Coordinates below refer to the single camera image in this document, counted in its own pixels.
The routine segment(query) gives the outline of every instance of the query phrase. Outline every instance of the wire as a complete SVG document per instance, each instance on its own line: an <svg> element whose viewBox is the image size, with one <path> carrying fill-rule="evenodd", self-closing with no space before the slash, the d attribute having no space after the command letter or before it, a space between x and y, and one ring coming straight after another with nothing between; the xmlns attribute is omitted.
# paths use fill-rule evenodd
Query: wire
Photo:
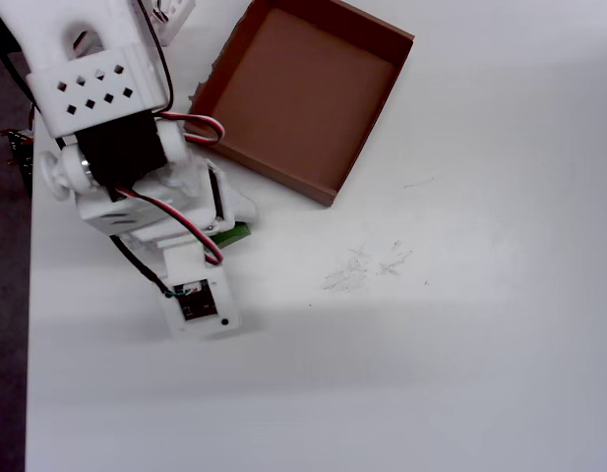
<svg viewBox="0 0 607 472"><path fill-rule="evenodd" d="M175 209L173 206L168 205L165 202L162 202L161 200L148 197L147 195L138 194L134 190L124 189L123 187L118 186L117 191L120 194L125 195L126 197L143 200L165 211L169 216L181 223L185 227L185 229L192 233L192 235L196 237L196 239L198 239L203 244L203 246L205 246L205 248L212 254L211 256L209 254L205 255L205 259L208 263L214 266L219 266L220 264L222 264L224 256L220 252L220 249L217 247L215 242L212 241L211 238L203 234L185 216L183 216L180 211Z"/></svg>
<svg viewBox="0 0 607 472"><path fill-rule="evenodd" d="M160 278L156 276L156 274L144 263L142 263L137 256L135 256L130 249L126 247L124 242L119 238L119 236L110 236L110 240L113 244L119 249L119 251L126 257L126 259L133 265L135 268L150 282L153 282L162 294L165 294L169 290L167 290L167 286L163 282L161 282Z"/></svg>
<svg viewBox="0 0 607 472"><path fill-rule="evenodd" d="M150 34L152 35L152 39L154 40L154 46L156 46L156 51L158 52L158 57L161 60L161 66L163 67L163 72L165 73L165 79L167 80L167 89L169 90L169 100L167 105L158 110L156 113L162 113L169 110L174 104L174 85L172 84L172 76L169 73L169 69L167 67L167 62L165 62L165 55L163 54L163 48L161 47L161 43L158 41L158 37L156 36L156 32L154 31L154 27L152 26L152 22L150 21L150 15L148 14L148 10L144 6L144 2L142 0L137 0L139 4L139 8L144 14L144 18L146 19L146 23L148 24L148 29L150 30Z"/></svg>
<svg viewBox="0 0 607 472"><path fill-rule="evenodd" d="M217 135L216 138L210 138L207 136L195 135L193 133L184 133L185 140L190 143L196 143L199 145L207 146L216 145L224 138L225 135L225 130L222 124L211 116L172 112L157 113L157 116L160 116L161 118L164 118L166 120L184 120L197 125L207 125L212 130L214 130L215 134Z"/></svg>
<svg viewBox="0 0 607 472"><path fill-rule="evenodd" d="M150 282L154 283L156 287L158 287L160 292L167 298L184 297L196 292L196 289L186 289L182 292L175 292L173 290L170 290L147 265L142 263L139 258L135 256L131 252L131 250L126 247L126 245L119 236L113 235L109 237L115 247L119 249L119 252L124 255L128 262L131 263L140 272L141 275L147 278Z"/></svg>
<svg viewBox="0 0 607 472"><path fill-rule="evenodd" d="M34 104L31 103L30 111L28 112L28 128L30 128L30 131L33 128L33 126L34 126Z"/></svg>
<svg viewBox="0 0 607 472"><path fill-rule="evenodd" d="M157 10L152 10L152 14L156 17L164 25L169 21L167 16L163 12L158 12Z"/></svg>
<svg viewBox="0 0 607 472"><path fill-rule="evenodd" d="M24 79L21 77L21 75L19 74L19 71L17 71L17 69L15 68L13 63L10 61L10 58L6 54L4 54L4 55L0 56L0 59L4 65L4 67L10 74L10 77L12 77L13 81L15 81L15 84L17 84L17 86L19 86L19 89L21 89L21 91L28 98L28 100L31 101L32 107L35 107L36 109L38 109L38 106L36 105L36 100L34 100L34 95L32 95L31 90L28 87L28 84L26 84L26 81L24 81ZM30 119L31 115L32 115L32 113L30 111L30 113L28 114L28 123L29 124L33 120L33 117L31 117L32 119ZM62 149L65 146L65 140L63 140L62 138L56 138L56 144L58 145L59 148Z"/></svg>
<svg viewBox="0 0 607 472"><path fill-rule="evenodd" d="M26 81L21 77L19 71L15 68L14 64L10 61L10 58L4 54L0 56L1 62L4 64L4 67L12 77L13 81L19 86L19 89L26 95L29 101L31 101L34 106L36 106L36 102L34 101L34 95L31 94L31 90L26 84Z"/></svg>
<svg viewBox="0 0 607 472"><path fill-rule="evenodd" d="M80 34L78 34L78 37L76 38L76 40L74 41L74 44L73 44L74 50L76 50L76 48L80 45L80 43L83 42L83 39L85 38L86 35L87 35L86 31L83 31Z"/></svg>

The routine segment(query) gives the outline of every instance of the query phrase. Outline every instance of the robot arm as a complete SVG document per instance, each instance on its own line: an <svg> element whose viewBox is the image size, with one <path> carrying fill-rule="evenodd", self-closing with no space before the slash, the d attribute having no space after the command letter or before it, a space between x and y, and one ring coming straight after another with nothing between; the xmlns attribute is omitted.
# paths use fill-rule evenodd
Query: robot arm
<svg viewBox="0 0 607 472"><path fill-rule="evenodd" d="M172 334L213 333L236 327L238 311L220 261L206 255L209 241L195 236L252 221L256 209L163 118L172 88L156 34L169 42L193 0L160 8L150 11L142 0L0 0L49 134L77 141L37 163L52 193L64 200L73 192L84 221L130 259L129 246L146 262L136 265L142 273L152 268ZM99 44L79 57L74 43L83 31ZM182 210L188 224L164 206Z"/></svg>

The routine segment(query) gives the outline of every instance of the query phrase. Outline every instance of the white surface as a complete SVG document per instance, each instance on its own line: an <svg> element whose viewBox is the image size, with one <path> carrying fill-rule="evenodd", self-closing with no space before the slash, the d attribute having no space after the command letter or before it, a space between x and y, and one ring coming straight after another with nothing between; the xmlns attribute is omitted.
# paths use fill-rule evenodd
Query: white surface
<svg viewBox="0 0 607 472"><path fill-rule="evenodd" d="M183 290L209 290L217 307L217 313L189 322L175 298L167 298L158 293L161 308L170 334L178 339L191 339L194 342L201 337L223 334L225 331L240 326L240 311L233 299L226 280L224 267L205 263L205 248L199 242L166 248L163 251L167 276L161 281L168 287L182 285ZM208 288L201 288L201 281L206 280Z"/></svg>
<svg viewBox="0 0 607 472"><path fill-rule="evenodd" d="M607 471L607 1L353 3L416 40L334 206L218 162L242 335L168 340L36 175L30 472ZM199 2L176 110L245 7Z"/></svg>

